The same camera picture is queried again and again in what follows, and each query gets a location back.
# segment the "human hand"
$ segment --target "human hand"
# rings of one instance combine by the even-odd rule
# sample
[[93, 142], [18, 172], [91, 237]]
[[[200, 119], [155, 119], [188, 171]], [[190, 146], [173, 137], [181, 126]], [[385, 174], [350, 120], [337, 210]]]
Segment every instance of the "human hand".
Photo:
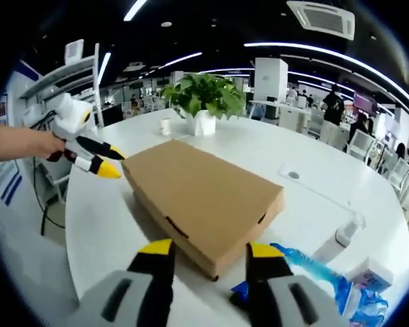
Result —
[[57, 151], [64, 152], [65, 143], [51, 131], [31, 130], [29, 137], [29, 153], [34, 157], [48, 159]]

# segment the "white round table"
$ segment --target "white round table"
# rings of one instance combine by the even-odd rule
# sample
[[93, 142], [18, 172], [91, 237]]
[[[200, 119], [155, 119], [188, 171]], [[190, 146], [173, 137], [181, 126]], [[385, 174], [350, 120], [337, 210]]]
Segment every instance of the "white round table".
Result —
[[[367, 227], [329, 266], [346, 273], [367, 256], [381, 262], [394, 274], [393, 285], [382, 295], [396, 307], [409, 287], [409, 234], [397, 197], [384, 178], [331, 146], [244, 118], [220, 121], [214, 136], [199, 138], [186, 134], [185, 121], [172, 110], [162, 110], [105, 127], [99, 136], [130, 156], [170, 139], [160, 133], [159, 121], [167, 117], [171, 117], [170, 138], [284, 186], [286, 207], [260, 242], [279, 242], [312, 255], [351, 212], [364, 216]], [[288, 178], [289, 171], [298, 172], [300, 179]], [[75, 167], [65, 222], [68, 260], [79, 298], [107, 274], [125, 270], [141, 247], [166, 238], [135, 201], [124, 177], [102, 179]], [[249, 326], [247, 316], [228, 302], [230, 289], [244, 279], [244, 259], [213, 283], [178, 255], [168, 325]]]

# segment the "blue plastic bag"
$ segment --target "blue plastic bag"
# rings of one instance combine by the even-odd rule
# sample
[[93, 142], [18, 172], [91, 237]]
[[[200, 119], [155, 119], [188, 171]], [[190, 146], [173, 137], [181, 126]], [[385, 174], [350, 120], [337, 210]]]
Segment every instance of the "blue plastic bag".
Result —
[[[324, 264], [317, 262], [297, 249], [285, 248], [278, 243], [271, 246], [279, 249], [289, 265], [304, 268], [313, 279], [328, 281], [335, 292], [335, 303], [340, 315], [348, 318], [351, 326], [379, 327], [384, 321], [388, 302], [369, 289], [359, 288], [344, 276], [337, 274]], [[247, 301], [248, 283], [246, 281], [232, 288], [232, 292]]]

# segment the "table hole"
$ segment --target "table hole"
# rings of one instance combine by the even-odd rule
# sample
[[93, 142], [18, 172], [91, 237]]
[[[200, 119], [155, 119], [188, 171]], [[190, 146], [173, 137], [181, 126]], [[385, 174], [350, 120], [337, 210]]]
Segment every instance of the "table hole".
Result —
[[288, 176], [292, 179], [299, 179], [300, 175], [297, 172], [289, 172]]

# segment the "potted plant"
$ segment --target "potted plant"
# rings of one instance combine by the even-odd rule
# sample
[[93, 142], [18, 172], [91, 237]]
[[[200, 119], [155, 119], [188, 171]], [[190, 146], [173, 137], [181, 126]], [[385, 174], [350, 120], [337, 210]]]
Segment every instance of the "potted plant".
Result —
[[245, 107], [244, 93], [223, 76], [190, 74], [168, 85], [162, 95], [195, 136], [214, 134], [216, 118], [240, 116]]

